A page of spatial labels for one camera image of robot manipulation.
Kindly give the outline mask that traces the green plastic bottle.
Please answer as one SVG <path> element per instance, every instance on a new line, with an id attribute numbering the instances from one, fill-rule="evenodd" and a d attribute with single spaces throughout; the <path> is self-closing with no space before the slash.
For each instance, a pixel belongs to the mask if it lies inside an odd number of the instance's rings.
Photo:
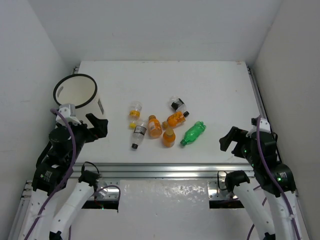
<path id="1" fill-rule="evenodd" d="M 180 145 L 185 147 L 186 145 L 192 144 L 197 138 L 206 130 L 206 125 L 203 121 L 197 121 L 190 129 L 188 129 L 183 139 L 180 141 Z"/>

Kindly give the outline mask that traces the orange juice bottle front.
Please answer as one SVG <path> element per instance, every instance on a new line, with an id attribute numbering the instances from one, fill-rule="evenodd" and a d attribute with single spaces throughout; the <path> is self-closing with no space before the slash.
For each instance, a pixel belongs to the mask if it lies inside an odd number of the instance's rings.
<path id="1" fill-rule="evenodd" d="M 163 145 L 167 148 L 172 147 L 175 144 L 176 135 L 171 127 L 168 127 L 162 136 Z"/>

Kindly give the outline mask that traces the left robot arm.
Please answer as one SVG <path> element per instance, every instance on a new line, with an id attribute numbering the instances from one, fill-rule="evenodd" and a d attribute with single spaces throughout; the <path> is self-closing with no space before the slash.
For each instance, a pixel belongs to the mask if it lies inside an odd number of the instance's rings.
<path id="1" fill-rule="evenodd" d="M 56 210 L 60 191 L 73 173 L 73 166 L 84 144 L 104 138 L 108 134 L 108 120 L 92 113 L 86 118 L 92 128 L 64 110 L 51 109 L 59 126 L 49 133 L 49 149 L 36 164 L 32 191 L 21 240 L 62 240 L 85 202 L 97 190 L 100 174 L 82 170 L 72 193 L 60 210 Z"/>

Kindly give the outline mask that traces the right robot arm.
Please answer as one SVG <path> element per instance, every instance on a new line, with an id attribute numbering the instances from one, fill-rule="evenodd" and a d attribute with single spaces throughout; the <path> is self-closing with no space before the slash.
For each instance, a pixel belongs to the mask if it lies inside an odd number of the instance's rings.
<path id="1" fill-rule="evenodd" d="M 302 235 L 295 207 L 297 188 L 290 168 L 278 161 L 277 140 L 278 135 L 269 127 L 246 131 L 235 126 L 219 140 L 220 149 L 224 152 L 231 142 L 236 142 L 232 154 L 246 159 L 251 165 L 270 211 L 266 211 L 258 200 L 243 170 L 227 173 L 225 186 L 244 206 L 259 239 L 300 240 Z"/>

